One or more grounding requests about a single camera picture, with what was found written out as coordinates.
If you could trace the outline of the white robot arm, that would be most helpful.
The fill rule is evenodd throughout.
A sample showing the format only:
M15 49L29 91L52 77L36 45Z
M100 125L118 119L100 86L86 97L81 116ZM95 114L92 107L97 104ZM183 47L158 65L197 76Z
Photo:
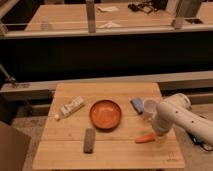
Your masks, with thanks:
M152 121L153 129L158 136L164 136L176 124L213 146L213 121L192 113L190 107L189 98L182 93L159 101Z

